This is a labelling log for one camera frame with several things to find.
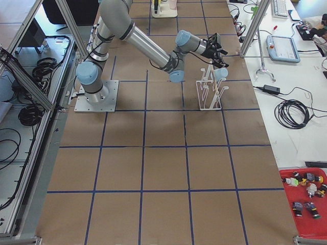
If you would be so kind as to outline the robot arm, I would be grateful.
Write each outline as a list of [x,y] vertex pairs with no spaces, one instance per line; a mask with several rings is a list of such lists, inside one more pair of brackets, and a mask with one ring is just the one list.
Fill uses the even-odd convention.
[[175,48],[167,53],[141,29],[129,12],[132,1],[101,1],[99,6],[100,23],[97,34],[88,51],[86,59],[77,66],[76,76],[84,89],[85,100],[96,105],[109,100],[111,91],[101,79],[109,51],[122,55],[123,61],[130,64],[136,57],[132,47],[144,54],[153,66],[169,74],[172,82],[181,82],[184,78],[184,58],[188,53],[197,53],[211,59],[217,68],[228,67],[222,55],[227,52],[222,48],[220,35],[215,33],[207,39],[201,39],[192,33],[178,32]]

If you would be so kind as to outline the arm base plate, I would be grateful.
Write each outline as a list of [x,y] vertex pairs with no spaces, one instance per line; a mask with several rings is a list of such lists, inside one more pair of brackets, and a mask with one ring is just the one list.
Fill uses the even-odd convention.
[[103,87],[98,93],[90,94],[85,92],[81,85],[77,97],[75,112],[78,113],[95,113],[95,112],[115,112],[116,101],[119,89],[118,80],[106,80]]

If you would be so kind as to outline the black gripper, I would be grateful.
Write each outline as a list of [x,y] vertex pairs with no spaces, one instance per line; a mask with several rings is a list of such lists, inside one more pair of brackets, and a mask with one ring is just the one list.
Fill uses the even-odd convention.
[[229,64],[221,56],[221,54],[227,55],[228,52],[221,46],[220,35],[215,33],[208,39],[203,39],[203,41],[205,43],[203,57],[211,59],[213,63],[216,63],[217,68],[228,68]]

